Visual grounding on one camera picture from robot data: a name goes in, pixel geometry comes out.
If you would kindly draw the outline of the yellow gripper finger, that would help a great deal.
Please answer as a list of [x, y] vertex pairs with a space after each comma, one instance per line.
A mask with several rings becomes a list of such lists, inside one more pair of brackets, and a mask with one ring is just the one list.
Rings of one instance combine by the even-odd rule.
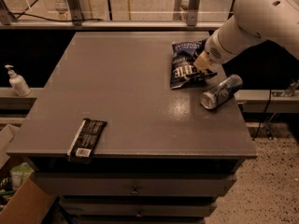
[[209, 57], [209, 55], [206, 53], [205, 50], [203, 50], [200, 55], [196, 58], [193, 65], [199, 70], [199, 71], [205, 71], [207, 69], [210, 69], [212, 66], [212, 61]]

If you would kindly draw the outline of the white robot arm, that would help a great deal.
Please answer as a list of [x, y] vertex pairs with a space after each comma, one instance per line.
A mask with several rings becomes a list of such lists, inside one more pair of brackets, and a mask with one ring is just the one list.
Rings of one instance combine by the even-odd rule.
[[299, 59], [299, 0], [235, 0], [233, 16], [207, 39], [194, 66], [227, 63], [266, 40]]

